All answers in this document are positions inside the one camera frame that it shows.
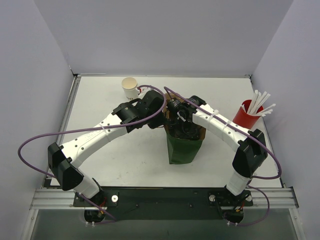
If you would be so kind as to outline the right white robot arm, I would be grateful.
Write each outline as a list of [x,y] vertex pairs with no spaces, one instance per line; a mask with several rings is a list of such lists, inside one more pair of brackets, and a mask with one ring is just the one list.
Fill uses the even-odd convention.
[[240,195],[268,156],[263,132],[236,125],[196,95],[187,100],[177,97],[169,99],[166,109],[184,134],[189,126],[200,126],[230,146],[235,156],[232,161],[233,174],[226,189],[234,196]]

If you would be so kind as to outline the white paper cups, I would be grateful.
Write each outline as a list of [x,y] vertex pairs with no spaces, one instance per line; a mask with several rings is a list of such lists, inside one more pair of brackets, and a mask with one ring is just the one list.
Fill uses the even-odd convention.
[[137,99],[139,96],[138,82],[133,77],[126,77],[121,82],[122,89],[128,100]]

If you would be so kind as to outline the green paper bag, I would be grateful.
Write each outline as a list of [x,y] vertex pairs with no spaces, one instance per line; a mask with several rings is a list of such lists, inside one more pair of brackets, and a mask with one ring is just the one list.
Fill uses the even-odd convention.
[[169,119],[169,114],[167,113],[167,104],[171,99],[178,99],[182,103],[185,102],[188,104],[188,108],[191,115],[191,120],[193,122],[193,114],[197,112],[197,109],[192,104],[189,104],[187,101],[183,100],[182,98],[172,94],[166,93],[166,106],[163,110],[163,115],[165,118],[164,122],[164,129],[166,132],[166,141],[167,141],[167,150],[168,150],[168,160],[171,165],[183,165],[191,163],[198,151],[200,150],[203,140],[206,136],[206,129],[198,124],[200,130],[200,139],[179,139],[171,136],[169,134],[167,120]]

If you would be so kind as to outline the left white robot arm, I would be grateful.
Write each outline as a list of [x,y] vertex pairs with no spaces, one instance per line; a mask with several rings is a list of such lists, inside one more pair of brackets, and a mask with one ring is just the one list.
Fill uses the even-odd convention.
[[80,171],[79,167],[93,153],[111,141],[144,125],[154,129],[163,121],[165,97],[149,90],[143,98],[121,103],[94,131],[85,133],[62,145],[48,147],[48,165],[64,191],[74,190],[92,206],[101,203],[103,194],[99,184]]

